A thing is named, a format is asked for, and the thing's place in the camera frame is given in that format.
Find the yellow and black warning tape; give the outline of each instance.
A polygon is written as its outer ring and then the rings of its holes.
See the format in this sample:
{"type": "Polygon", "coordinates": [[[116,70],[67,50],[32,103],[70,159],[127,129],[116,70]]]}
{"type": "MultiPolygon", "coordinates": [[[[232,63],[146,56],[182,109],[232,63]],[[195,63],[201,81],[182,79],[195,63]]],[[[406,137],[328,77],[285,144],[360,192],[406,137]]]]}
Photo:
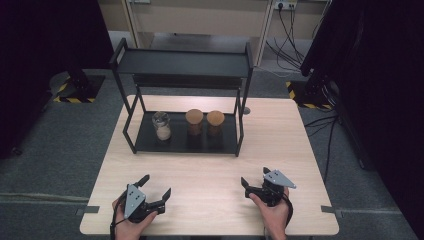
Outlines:
{"type": "Polygon", "coordinates": [[[331,109],[331,105],[324,96],[308,97],[304,95],[305,82],[286,82],[289,97],[303,108],[331,109]]]}
{"type": "Polygon", "coordinates": [[[95,98],[89,97],[71,97],[71,96],[64,96],[68,92],[74,92],[75,87],[71,83],[71,78],[68,77],[66,81],[60,86],[59,90],[57,91],[56,97],[53,99],[54,102],[67,102],[67,103],[92,103],[94,102],[95,98]]]}

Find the shelf rack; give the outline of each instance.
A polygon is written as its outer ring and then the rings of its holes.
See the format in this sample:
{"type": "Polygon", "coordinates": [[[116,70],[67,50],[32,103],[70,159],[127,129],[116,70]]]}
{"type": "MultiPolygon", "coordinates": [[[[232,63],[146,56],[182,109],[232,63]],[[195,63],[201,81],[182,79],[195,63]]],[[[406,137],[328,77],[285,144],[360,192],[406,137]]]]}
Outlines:
{"type": "Polygon", "coordinates": [[[243,114],[253,73],[252,54],[248,42],[242,53],[195,52],[128,48],[126,39],[122,38],[109,64],[128,111],[123,134],[133,153],[148,151],[234,153],[236,156],[239,155],[244,137],[243,114]],[[136,97],[131,106],[122,85],[121,74],[132,74],[133,76],[136,97]],[[241,97],[243,79],[246,82],[243,88],[243,97],[241,97]],[[206,121],[203,121],[202,135],[189,136],[187,135],[185,113],[167,112],[172,119],[172,136],[167,141],[161,141],[156,138],[151,120],[153,114],[160,109],[152,111],[146,108],[140,90],[145,87],[234,90],[236,92],[234,112],[225,113],[223,134],[218,137],[207,135],[206,121]],[[144,114],[134,144],[127,131],[138,101],[140,101],[144,114]]]}

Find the jar with white contents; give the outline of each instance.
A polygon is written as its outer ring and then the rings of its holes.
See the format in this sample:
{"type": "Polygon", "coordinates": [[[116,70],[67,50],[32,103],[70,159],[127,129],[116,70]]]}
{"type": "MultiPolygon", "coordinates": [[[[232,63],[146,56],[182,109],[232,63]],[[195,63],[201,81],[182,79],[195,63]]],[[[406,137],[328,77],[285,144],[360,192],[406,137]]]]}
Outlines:
{"type": "Polygon", "coordinates": [[[156,112],[153,117],[153,126],[156,129],[156,135],[162,141],[168,140],[171,137],[171,127],[169,125],[168,114],[165,112],[156,112]]]}

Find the wooden lid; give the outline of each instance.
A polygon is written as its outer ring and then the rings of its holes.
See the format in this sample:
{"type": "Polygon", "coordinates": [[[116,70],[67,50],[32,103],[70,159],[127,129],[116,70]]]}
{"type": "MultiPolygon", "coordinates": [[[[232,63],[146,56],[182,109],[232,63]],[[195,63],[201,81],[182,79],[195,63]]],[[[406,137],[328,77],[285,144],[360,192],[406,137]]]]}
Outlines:
{"type": "Polygon", "coordinates": [[[206,118],[212,126],[219,126],[221,123],[224,122],[225,116],[220,111],[212,111],[208,113],[206,118]]]}
{"type": "Polygon", "coordinates": [[[203,120],[203,112],[199,109],[191,109],[186,113],[186,119],[190,124],[198,124],[203,120]]]}

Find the human hand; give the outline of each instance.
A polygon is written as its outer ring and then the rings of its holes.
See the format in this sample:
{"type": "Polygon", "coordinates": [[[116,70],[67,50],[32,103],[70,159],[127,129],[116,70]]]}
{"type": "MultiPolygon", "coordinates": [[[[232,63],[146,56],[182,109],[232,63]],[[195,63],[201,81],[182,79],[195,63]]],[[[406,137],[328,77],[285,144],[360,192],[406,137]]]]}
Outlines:
{"type": "MultiPolygon", "coordinates": [[[[118,199],[116,199],[112,203],[112,208],[115,209],[116,204],[118,203],[118,199]]],[[[155,219],[158,212],[154,211],[150,213],[143,221],[140,223],[132,223],[130,221],[122,221],[124,220],[124,211],[119,204],[118,209],[116,211],[116,225],[115,229],[115,239],[116,240],[138,240],[144,229],[146,229],[150,223],[152,223],[153,219],[155,219]]]]}
{"type": "MultiPolygon", "coordinates": [[[[289,196],[289,189],[284,187],[284,193],[289,196]]],[[[271,234],[273,240],[285,240],[287,217],[289,215],[289,206],[284,200],[281,200],[275,207],[268,207],[254,193],[249,194],[250,199],[258,206],[262,215],[265,228],[271,234]]]]}

